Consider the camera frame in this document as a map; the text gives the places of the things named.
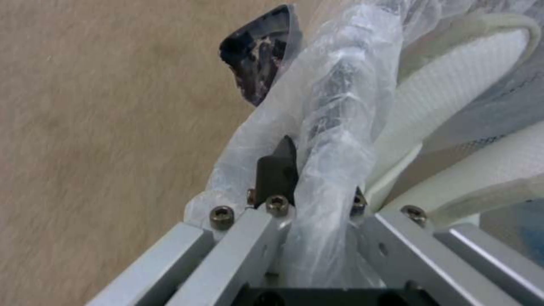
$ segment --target screw head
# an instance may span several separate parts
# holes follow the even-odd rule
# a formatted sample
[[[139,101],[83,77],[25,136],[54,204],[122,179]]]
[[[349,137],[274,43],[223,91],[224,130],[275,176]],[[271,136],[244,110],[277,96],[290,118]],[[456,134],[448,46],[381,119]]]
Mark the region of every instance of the screw head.
[[[234,211],[228,206],[217,206],[209,212],[212,228],[227,230],[234,224]]]
[[[289,212],[289,201],[282,195],[272,195],[265,202],[267,213],[274,217],[285,217]]]
[[[427,214],[424,210],[417,206],[406,205],[400,210],[400,212],[422,227],[425,226],[425,222],[427,222]]]

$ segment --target black plastic part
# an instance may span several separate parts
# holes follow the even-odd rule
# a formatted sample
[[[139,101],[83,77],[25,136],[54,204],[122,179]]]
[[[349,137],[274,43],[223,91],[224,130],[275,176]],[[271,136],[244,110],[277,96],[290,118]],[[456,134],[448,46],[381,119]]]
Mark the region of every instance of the black plastic part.
[[[294,205],[298,181],[295,144],[285,136],[272,155],[261,157],[257,162],[254,208],[257,209],[272,195],[282,195]]]
[[[233,306],[437,306],[423,290],[244,288]]]
[[[281,5],[228,36],[219,46],[242,95],[258,106],[268,94],[283,65],[287,42],[297,48],[301,34],[288,5]]]

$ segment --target transparent plastic sheet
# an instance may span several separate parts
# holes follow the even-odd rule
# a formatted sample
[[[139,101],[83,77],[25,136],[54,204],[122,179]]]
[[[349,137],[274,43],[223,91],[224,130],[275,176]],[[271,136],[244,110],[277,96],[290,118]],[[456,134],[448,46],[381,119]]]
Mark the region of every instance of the transparent plastic sheet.
[[[519,8],[521,2],[532,4],[300,1],[293,9],[302,46],[288,46],[293,62],[236,131],[206,191],[187,205],[186,222],[211,229],[208,214],[218,205],[232,207],[239,217],[255,182],[257,160],[289,135],[298,147],[300,180],[297,217],[281,261],[283,285],[380,285],[355,249],[349,210],[355,187],[375,161],[373,141],[393,104],[400,50],[458,14]]]

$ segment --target plastic wrap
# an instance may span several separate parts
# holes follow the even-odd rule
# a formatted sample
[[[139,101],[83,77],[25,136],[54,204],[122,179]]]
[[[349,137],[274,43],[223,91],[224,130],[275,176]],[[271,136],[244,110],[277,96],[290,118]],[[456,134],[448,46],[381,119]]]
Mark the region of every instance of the plastic wrap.
[[[187,205],[185,221],[211,229],[208,214],[217,205],[239,217],[257,160],[289,135],[300,179],[280,266],[283,285],[380,285],[355,250],[349,211],[356,186],[375,163],[373,143],[393,105],[401,49],[459,14],[523,10],[533,2],[299,2],[292,9],[304,36],[300,50],[288,45],[293,62],[235,132],[206,190]]]

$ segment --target beige floor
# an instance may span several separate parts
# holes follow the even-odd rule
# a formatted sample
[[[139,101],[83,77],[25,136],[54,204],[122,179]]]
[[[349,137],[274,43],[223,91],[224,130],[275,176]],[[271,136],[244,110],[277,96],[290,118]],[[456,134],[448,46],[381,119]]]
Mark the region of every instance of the beige floor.
[[[182,218],[251,107],[219,42],[276,0],[0,1],[0,304],[78,305]]]

